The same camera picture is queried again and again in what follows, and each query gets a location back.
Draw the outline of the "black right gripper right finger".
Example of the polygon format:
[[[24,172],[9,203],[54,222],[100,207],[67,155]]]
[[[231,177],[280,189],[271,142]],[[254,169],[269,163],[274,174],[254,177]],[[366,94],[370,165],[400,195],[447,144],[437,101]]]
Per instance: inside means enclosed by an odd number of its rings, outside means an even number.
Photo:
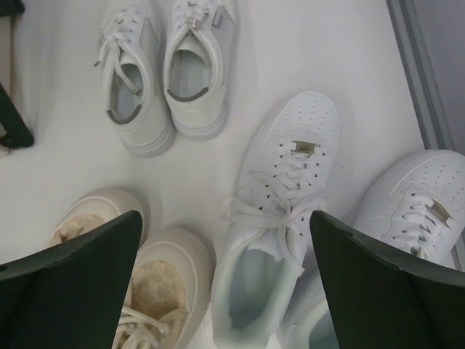
[[[340,348],[464,347],[464,273],[322,211],[310,230]]]

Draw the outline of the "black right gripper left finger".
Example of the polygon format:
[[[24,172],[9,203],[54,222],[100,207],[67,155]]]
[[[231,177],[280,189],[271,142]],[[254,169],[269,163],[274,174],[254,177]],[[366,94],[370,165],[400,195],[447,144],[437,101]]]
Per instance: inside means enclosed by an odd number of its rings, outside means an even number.
[[[130,211],[1,265],[1,347],[110,348],[141,233]]]

